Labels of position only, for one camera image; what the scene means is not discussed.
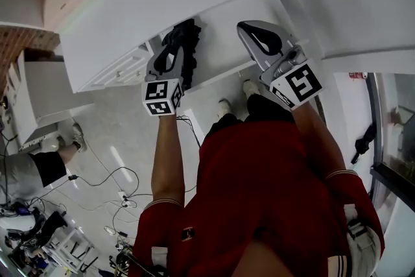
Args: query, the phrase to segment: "person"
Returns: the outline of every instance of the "person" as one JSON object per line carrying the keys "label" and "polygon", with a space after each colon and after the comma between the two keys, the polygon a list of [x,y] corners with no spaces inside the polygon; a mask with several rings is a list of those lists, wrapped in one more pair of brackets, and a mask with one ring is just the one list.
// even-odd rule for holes
{"label": "person", "polygon": [[[160,117],[153,201],[133,255],[169,276],[370,276],[384,249],[361,179],[309,103],[283,109],[243,85],[249,116],[227,101],[200,148],[197,192],[184,207],[176,117]],[[131,264],[129,277],[144,276]]]}
{"label": "person", "polygon": [[[6,204],[10,197],[14,199],[30,199],[38,195],[46,186],[66,175],[66,166],[77,152],[87,150],[84,134],[79,124],[73,126],[73,142],[64,145],[60,138],[60,148],[54,152],[40,152],[38,154],[15,154],[6,156],[0,162],[0,202]],[[7,172],[6,199],[5,186]]]}

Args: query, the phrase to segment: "red shirt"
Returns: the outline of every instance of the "red shirt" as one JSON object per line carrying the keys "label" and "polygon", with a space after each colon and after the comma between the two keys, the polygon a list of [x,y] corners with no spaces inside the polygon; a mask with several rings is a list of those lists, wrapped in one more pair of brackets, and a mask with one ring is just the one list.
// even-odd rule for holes
{"label": "red shirt", "polygon": [[[172,277],[231,276],[255,236],[293,275],[327,276],[328,258],[350,256],[345,204],[355,204],[383,248],[379,220],[357,175],[319,179],[291,123],[241,123],[203,143],[197,193],[186,207],[159,200],[141,214],[133,254],[151,266],[152,247],[167,247]],[[129,276],[141,273],[130,267]]]}

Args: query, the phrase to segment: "forearm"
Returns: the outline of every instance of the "forearm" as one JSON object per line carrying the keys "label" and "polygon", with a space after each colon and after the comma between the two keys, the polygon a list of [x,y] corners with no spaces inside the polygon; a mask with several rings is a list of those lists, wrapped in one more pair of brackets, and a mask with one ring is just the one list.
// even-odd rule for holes
{"label": "forearm", "polygon": [[313,107],[305,103],[295,109],[292,115],[316,174],[324,179],[333,171],[345,169],[340,148]]}
{"label": "forearm", "polygon": [[173,199],[184,204],[184,175],[176,115],[160,117],[151,178],[153,199]]}

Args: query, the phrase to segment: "tile floor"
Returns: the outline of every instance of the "tile floor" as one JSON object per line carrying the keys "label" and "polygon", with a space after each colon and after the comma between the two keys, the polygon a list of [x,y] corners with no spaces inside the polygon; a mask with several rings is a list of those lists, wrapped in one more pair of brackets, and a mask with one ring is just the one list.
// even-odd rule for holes
{"label": "tile floor", "polygon": [[[186,114],[192,119],[200,141],[217,120],[216,106],[221,98],[227,98],[234,106],[234,112],[241,119],[247,116],[245,97],[242,91],[244,80],[256,77],[257,69],[251,67],[222,79],[208,87],[187,94],[182,100],[178,114]],[[80,124],[89,149],[77,154],[68,164],[72,174],[81,176],[91,184],[102,182],[110,172],[120,166],[134,170],[139,177],[136,193],[150,193],[150,178],[156,146],[158,118],[150,117],[141,104],[139,86],[111,88],[92,93],[95,104],[74,116]],[[72,120],[61,122],[59,132],[67,142],[71,141]],[[185,184],[191,189],[196,184],[198,167],[198,146],[189,126],[178,123],[184,160]],[[53,183],[56,188],[65,178]],[[48,194],[45,199],[55,204],[62,203],[67,208],[65,217],[68,224],[82,229],[85,236],[99,251],[99,260],[94,264],[101,269],[108,268],[108,256],[116,256],[117,236],[111,236],[104,226],[113,227],[112,219],[119,209],[121,199],[118,192],[132,193],[137,186],[134,173],[119,170],[103,185],[91,187],[83,180],[67,182]],[[186,194],[189,201],[195,190]],[[117,231],[127,233],[128,241],[134,243],[137,223],[143,208],[152,200],[151,196],[136,197],[136,208],[121,209],[114,223]],[[56,207],[46,202],[47,211]],[[91,275],[97,275],[91,268]]]}

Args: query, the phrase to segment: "white floor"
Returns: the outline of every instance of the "white floor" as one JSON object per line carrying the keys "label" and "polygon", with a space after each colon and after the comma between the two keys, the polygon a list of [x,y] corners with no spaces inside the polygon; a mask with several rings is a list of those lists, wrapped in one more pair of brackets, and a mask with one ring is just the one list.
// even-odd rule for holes
{"label": "white floor", "polygon": [[[246,99],[242,91],[244,80],[256,77],[256,68],[225,78],[206,88],[187,94],[182,100],[178,114],[188,115],[193,122],[195,132],[200,141],[217,121],[216,106],[221,98],[227,98],[234,106],[234,112],[241,119],[247,116]],[[112,88],[93,92],[95,104],[74,117],[84,131],[89,149],[77,154],[68,166],[72,174],[81,176],[90,184],[102,182],[110,172],[120,166],[134,170],[139,177],[139,188],[136,193],[150,193],[150,177],[158,118],[150,117],[141,104],[139,86]],[[59,124],[61,135],[67,142],[71,138],[72,120]],[[191,129],[184,122],[178,122],[180,141],[185,170],[185,184],[191,189],[196,184],[198,167],[198,146]],[[66,178],[58,180],[52,186],[56,188]],[[91,187],[83,180],[67,182],[48,194],[45,199],[55,204],[62,203],[67,208],[65,217],[68,224],[81,227],[85,236],[96,246],[99,260],[94,264],[101,269],[109,269],[108,256],[115,257],[117,236],[111,236],[104,226],[113,227],[112,219],[119,209],[121,199],[119,191],[131,194],[137,186],[137,178],[133,172],[119,170],[103,185]],[[186,194],[186,201],[193,197],[195,190]],[[135,197],[136,208],[121,209],[114,223],[117,231],[127,233],[129,242],[134,243],[137,223],[143,208],[152,200],[151,196]],[[47,212],[56,209],[46,202]],[[89,274],[97,274],[95,267]]]}

